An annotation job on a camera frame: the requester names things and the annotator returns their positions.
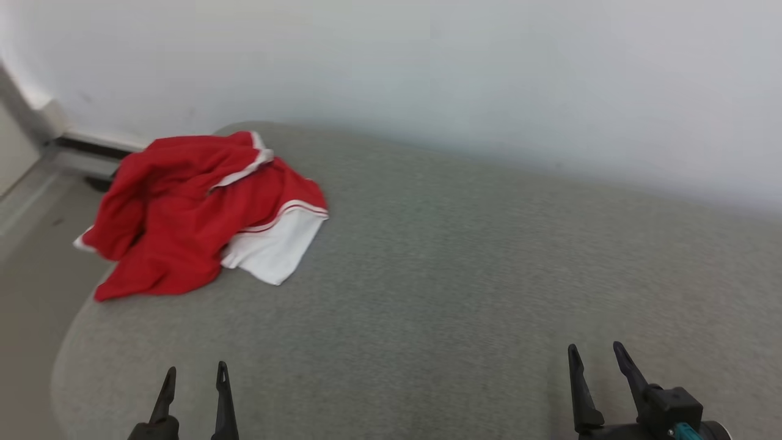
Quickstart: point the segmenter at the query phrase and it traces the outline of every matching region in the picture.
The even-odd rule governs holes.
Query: red and white garment
[[[317,184],[257,133],[158,139],[120,165],[95,224],[74,246],[118,261],[95,291],[183,294],[221,266],[279,285],[328,218]]]

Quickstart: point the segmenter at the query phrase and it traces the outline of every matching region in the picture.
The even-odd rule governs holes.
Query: gray floor
[[[0,201],[0,377],[12,396],[0,403],[3,438],[63,438],[49,381],[68,326],[109,268],[71,246],[100,198],[77,176],[39,168]]]

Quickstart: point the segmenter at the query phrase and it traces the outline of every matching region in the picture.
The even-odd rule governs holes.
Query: teal component
[[[676,424],[676,440],[703,440],[689,424]]]

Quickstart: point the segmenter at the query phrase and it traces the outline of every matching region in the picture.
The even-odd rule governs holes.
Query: red cloth
[[[255,133],[158,139],[122,161],[95,225],[75,244],[119,262],[97,301],[183,294],[220,273],[221,251],[238,232],[302,206],[325,217],[317,184]]]

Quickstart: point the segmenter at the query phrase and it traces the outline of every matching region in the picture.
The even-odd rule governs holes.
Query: black strip
[[[55,145],[72,150],[84,151],[85,153],[95,154],[97,156],[111,157],[112,159],[124,159],[130,151],[111,148],[110,146],[95,145],[94,143],[77,141],[68,138],[57,138],[53,141]]]

